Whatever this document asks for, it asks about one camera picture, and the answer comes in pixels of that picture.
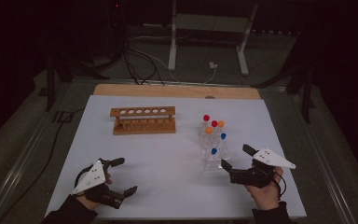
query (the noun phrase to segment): white sheet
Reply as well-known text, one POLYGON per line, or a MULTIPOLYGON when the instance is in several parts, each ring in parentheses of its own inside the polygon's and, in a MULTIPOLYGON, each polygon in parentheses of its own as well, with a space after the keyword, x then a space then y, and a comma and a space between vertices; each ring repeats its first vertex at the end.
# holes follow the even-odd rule
MULTIPOLYGON (((77 174, 99 158, 119 157, 125 163, 109 169, 122 192, 139 186, 120 209, 99 206, 99 218, 107 219, 205 219, 252 216, 255 203, 245 187, 231 184, 225 170, 204 171, 197 128, 204 114, 225 122, 233 168, 248 169, 252 158, 242 151, 268 147, 284 156, 263 100, 195 99, 169 97, 91 96, 80 121, 47 213, 58 209, 74 188, 77 174), (112 107, 169 106, 176 109, 176 133, 113 135, 112 107)), ((283 169, 290 217, 306 212, 289 169, 283 169)))

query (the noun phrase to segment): dark background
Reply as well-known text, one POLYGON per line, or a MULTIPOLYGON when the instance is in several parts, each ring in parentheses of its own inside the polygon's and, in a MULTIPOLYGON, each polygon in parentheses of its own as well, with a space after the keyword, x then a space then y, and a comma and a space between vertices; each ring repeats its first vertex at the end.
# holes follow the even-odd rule
MULTIPOLYGON (((195 2, 178 1, 178 10, 191 13, 202 8, 206 14, 228 16, 246 11, 220 6, 216 12, 213 4, 221 1, 200 1, 204 7, 195 2)), ((108 51, 99 45, 104 43, 101 38, 115 34, 106 34, 106 29, 95 25, 104 20, 104 10, 109 10, 115 25, 121 18, 116 4, 125 8, 130 25, 171 22, 172 6, 166 0, 0 1, 0 127, 34 89, 33 77, 46 69, 47 43, 84 61, 116 50, 118 39, 108 51)), ((320 87, 358 160, 358 1, 263 1, 253 28, 257 34, 298 35, 284 67, 313 67, 313 83, 320 87)))

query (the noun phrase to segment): hand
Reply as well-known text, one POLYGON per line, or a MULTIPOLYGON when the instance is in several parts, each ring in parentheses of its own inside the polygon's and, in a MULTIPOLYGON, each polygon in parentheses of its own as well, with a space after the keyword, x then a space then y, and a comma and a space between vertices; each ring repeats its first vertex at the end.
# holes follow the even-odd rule
MULTIPOLYGON (((274 179, 277 183, 281 181, 283 169, 281 167, 275 167, 275 172, 278 175, 274 175, 274 179)), ((270 182, 267 186, 260 189, 255 186, 245 186, 251 193, 255 200, 255 204, 259 210, 269 210, 279 207, 279 189, 274 182, 270 182)))
MULTIPOLYGON (((109 184, 109 185, 113 183, 112 180, 110 179, 110 176, 111 176, 110 174, 105 173, 106 184, 109 184)), ((95 202, 88 200, 86 198, 86 195, 84 195, 83 191, 79 192, 78 195, 81 195, 81 196, 76 197, 76 199, 78 201, 80 201, 81 203, 83 203, 83 205, 91 211, 93 211, 95 208, 97 208, 100 205, 100 203, 95 203, 95 202)))

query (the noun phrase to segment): test tube rack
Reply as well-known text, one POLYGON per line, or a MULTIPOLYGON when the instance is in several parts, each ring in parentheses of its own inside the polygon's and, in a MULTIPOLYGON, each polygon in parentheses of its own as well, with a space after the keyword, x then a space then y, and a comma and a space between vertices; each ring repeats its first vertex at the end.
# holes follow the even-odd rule
POLYGON ((112 108, 113 134, 175 133, 174 106, 112 108))

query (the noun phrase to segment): wrist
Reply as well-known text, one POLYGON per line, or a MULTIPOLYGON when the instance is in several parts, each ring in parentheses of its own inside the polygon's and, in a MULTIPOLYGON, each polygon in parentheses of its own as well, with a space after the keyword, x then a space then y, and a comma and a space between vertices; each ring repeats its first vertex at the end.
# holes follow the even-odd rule
POLYGON ((278 208, 279 207, 279 203, 278 202, 274 202, 274 203, 258 203, 257 204, 257 209, 258 210, 271 210, 274 208, 278 208))

